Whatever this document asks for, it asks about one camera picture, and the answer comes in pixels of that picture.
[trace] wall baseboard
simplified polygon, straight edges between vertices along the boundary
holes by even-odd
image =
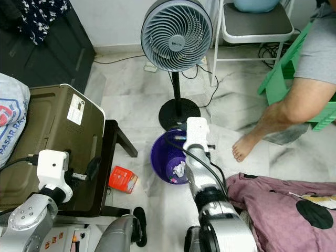
[[[118,53],[143,53],[140,44],[112,45],[112,46],[94,46],[97,55],[108,55]]]

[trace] white wall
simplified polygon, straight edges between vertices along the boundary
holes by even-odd
[[[93,46],[140,44],[143,19],[156,0],[70,0]],[[217,0],[200,1],[210,13]],[[316,5],[315,0],[296,0],[293,25],[302,29]]]

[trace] electric fan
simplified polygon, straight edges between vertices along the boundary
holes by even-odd
[[[181,98],[179,71],[195,66],[206,54],[212,39],[211,20],[196,0],[159,0],[148,10],[141,30],[141,45],[148,60],[172,72],[174,99],[160,110],[165,130],[200,117],[198,106]]]

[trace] person's arm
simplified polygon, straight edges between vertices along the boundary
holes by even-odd
[[[329,0],[331,7],[336,11],[336,0]]]

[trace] purple bucket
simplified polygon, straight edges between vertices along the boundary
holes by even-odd
[[[165,134],[169,141],[180,147],[183,146],[185,141],[175,140],[174,136],[179,135],[184,137],[186,136],[186,132],[172,130]],[[174,146],[168,144],[164,139],[164,135],[161,135],[154,143],[151,152],[151,162],[156,174],[163,181],[166,181],[170,184],[176,185],[188,183],[188,179],[186,178],[185,173],[183,177],[178,177],[177,175],[173,174],[173,168],[179,165],[181,161],[185,162],[184,153]]]

